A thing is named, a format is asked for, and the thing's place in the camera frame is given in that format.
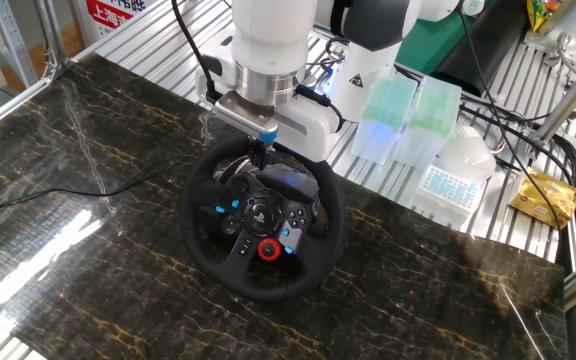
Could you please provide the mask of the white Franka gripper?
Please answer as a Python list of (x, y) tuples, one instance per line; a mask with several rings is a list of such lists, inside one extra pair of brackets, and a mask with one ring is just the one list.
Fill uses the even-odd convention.
[(207, 78), (195, 72), (195, 90), (212, 106), (221, 121), (254, 137), (249, 144), (251, 164), (263, 169), (275, 151), (276, 142), (313, 161), (324, 161), (339, 139), (338, 115), (329, 107), (296, 93), (299, 72), (266, 75), (246, 68), (212, 74), (222, 97), (207, 97)]

